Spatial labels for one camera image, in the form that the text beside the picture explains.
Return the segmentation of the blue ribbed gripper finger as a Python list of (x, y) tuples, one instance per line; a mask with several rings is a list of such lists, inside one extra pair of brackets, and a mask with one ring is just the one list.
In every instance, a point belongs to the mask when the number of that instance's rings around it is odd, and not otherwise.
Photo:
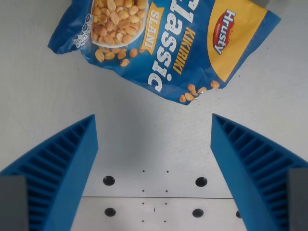
[(23, 176), (31, 231), (69, 231), (98, 152), (95, 115), (46, 139), (0, 172)]
[(307, 161), (217, 114), (210, 147), (247, 230), (307, 230)]

